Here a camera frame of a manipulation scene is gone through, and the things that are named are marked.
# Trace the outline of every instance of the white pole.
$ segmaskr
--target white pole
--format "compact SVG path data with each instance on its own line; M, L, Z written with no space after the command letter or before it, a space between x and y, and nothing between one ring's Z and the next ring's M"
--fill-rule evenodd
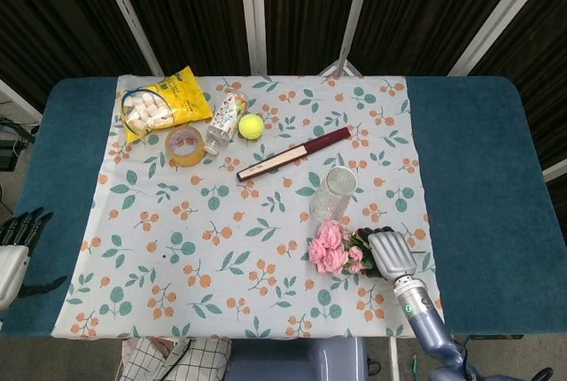
M343 35L343 43L340 46L340 53L338 55L338 64L335 71L336 76L340 76L345 68L346 58L351 51L353 44L354 33L358 25L358 18L361 16L361 9L364 0L353 0L351 3L351 10L348 13L348 21L346 22L345 34Z
M161 66L159 66L158 59L156 58L153 49L151 48L150 42L148 41L148 37L146 37L144 29L142 28L142 24L140 24L140 20L136 15L136 11L134 10L134 6L130 0L116 0L116 4L120 8L122 12L122 16L124 20L130 27L130 31L138 44L140 51L144 55L145 61L150 67L151 73L155 76L162 77L163 70Z
M8 84L0 80L0 95L5 95L8 97L14 104L21 106L21 108L29 113L34 120L41 121L42 120L42 113L37 111L31 104L28 103L26 99L20 96L16 90L10 87Z
M528 0L500 0L448 75L468 75Z
M245 8L246 39L252 75L268 73L264 0L242 0Z

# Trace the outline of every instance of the tennis ball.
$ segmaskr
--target tennis ball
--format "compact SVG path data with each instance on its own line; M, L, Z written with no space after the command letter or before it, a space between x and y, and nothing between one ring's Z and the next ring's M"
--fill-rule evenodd
M257 139L264 131L264 121L258 115L248 113L238 123L238 131L246 139Z

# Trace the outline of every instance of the floor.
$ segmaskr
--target floor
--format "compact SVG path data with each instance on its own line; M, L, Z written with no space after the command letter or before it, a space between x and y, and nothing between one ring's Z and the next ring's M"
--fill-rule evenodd
M0 113L15 121L33 120L15 104L0 105ZM13 209L26 178L33 152L20 154L13 173L0 173L3 202ZM10 218L0 206L0 222ZM380 361L382 371L372 381L390 380L389 349L386 338L369 338L369 356ZM425 380L438 364L423 354L413 339L398 341L400 379L413 380L412 357L419 365L419 378ZM529 380L546 367L554 368L554 381L567 379L567 335L530 335L519 340L471 341L469 357L483 374L507 374ZM0 338L0 378L3 381L35 380L113 380L120 360L119 340L71 341L54 338Z

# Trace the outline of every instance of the tape roll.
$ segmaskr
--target tape roll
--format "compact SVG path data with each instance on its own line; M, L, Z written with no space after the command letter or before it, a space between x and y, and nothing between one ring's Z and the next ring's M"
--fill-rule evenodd
M203 137L196 128L178 127L166 137L166 155L178 166L194 166L205 157Z

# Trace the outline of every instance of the green leaf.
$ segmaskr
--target green leaf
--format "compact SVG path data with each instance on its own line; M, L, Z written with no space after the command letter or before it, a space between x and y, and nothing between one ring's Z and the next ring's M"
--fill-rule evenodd
M330 304L330 293L327 290L320 290L317 295L317 300L322 306L328 306Z
M127 197L124 198L124 201L122 202L122 209L123 210L129 209L131 206L134 205L134 202L136 202L136 195L128 195Z
M216 210L221 204L221 200L218 197L211 197L208 200L209 210Z
M183 255L192 255L195 252L195 244L192 242L183 242L183 245L181 245L181 252Z
M132 311L132 303L129 301L123 301L118 308L118 313L120 316L128 315Z
M422 262L423 271L427 269L427 266L429 266L430 261L431 261L431 253L426 253L425 256L423 257L423 262Z
M118 250L116 248L111 248L110 250L105 251L105 253L103 254L103 257L105 257L105 258L112 257L117 252L118 252Z
M156 144L157 142L159 142L159 136L158 135L149 135L148 136L148 144Z
M396 209L400 213L403 213L404 211L406 211L408 209L408 202L403 198L396 199Z
M128 170L126 172L126 181L130 183L132 186L134 186L138 181L138 175L132 170Z
M174 232L171 234L170 241L173 245L179 245L183 242L183 235L180 232Z
M364 95L364 101L367 104L374 104L376 102L376 96L368 93L368 94Z
M313 134L320 137L325 134L325 130L323 130L321 126L315 126L313 127Z
M234 251L231 251L230 253L228 253L225 257L224 260L222 261L222 266L221 266L221 270L224 270L230 263L230 260L232 260L232 255L234 254Z
M220 315L222 311L214 304L205 304L206 309L213 315Z
M221 187L219 187L219 189L217 189L217 192L219 192L220 197L224 198L229 194L229 187L223 184Z
M117 184L110 188L110 190L114 193L126 193L130 190L130 188L126 184Z
M199 306L197 306L196 304L193 305L193 310L195 310L195 313L197 314L198 317L202 318L202 319L206 319L206 315L205 312L203 311L203 309Z
M343 314L343 309L338 304L333 304L329 307L329 316L332 319L338 319Z
M122 246L122 238L118 235L112 235L112 241L116 246Z
M148 171L148 178L151 179L155 174L156 174L156 163L152 162L152 164L150 165L150 170Z
M310 197L315 193L315 190L306 186L304 188L296 190L295 193L301 195L302 197Z
M124 254L121 254L118 257L116 257L116 268L119 268L124 263L125 259L126 256Z
M249 251L244 251L242 254L240 254L236 260L234 260L234 264L242 264L246 261L246 259L248 258L248 256L250 255Z
M264 230L263 228L252 228L248 230L245 234L248 237L255 237L256 235L259 235L263 230Z
M319 178L319 175L317 173L314 173L313 171L309 172L309 182L311 184L313 184L313 186L315 188L318 188L319 185L321 184L321 179Z
M274 236L274 234L276 233L275 229L272 229L271 231L269 231L266 235L264 235L264 237L262 238L262 242L266 242L267 240L269 240L272 236Z
M110 293L110 301L112 303L120 303L124 299L124 291L119 286L115 286Z
M414 190L411 188L404 188L401 190L401 194L404 196L404 198L411 199L414 197Z

